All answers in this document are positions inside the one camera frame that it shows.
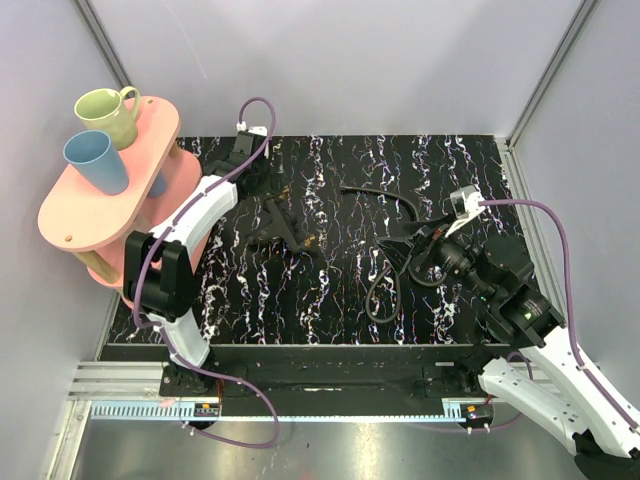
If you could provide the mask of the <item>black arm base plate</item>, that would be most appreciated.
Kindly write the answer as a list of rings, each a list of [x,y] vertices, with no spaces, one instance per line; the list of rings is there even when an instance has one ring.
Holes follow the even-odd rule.
[[[239,398],[251,393],[249,382],[271,392],[392,392],[418,398],[485,397],[478,380],[453,362],[223,362],[212,369],[212,378],[185,367],[167,364],[159,392],[163,396],[204,397],[221,393]]]

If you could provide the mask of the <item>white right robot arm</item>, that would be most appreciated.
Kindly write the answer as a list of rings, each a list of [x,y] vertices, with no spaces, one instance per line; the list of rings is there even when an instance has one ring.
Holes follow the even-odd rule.
[[[454,278],[480,297],[481,325],[500,343],[532,361],[552,382],[552,394],[514,371],[485,347],[463,357],[454,384],[466,396],[484,391],[542,427],[587,471],[639,475],[639,411],[582,353],[569,321],[530,282],[524,244],[495,235],[477,244],[450,232],[452,215],[412,222],[404,237],[381,237],[377,247],[396,275],[411,273],[434,286]]]

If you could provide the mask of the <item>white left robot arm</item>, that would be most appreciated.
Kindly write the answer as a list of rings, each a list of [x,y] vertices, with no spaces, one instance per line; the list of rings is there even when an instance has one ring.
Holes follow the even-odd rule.
[[[187,199],[149,232],[135,230],[125,242],[123,293],[133,304],[134,322],[163,337],[171,361],[184,367],[181,384],[196,396],[214,388],[216,372],[205,365],[210,347],[192,309],[198,290],[192,256],[241,195],[260,185],[269,165],[268,130],[243,123],[238,128],[231,152],[205,170]]]

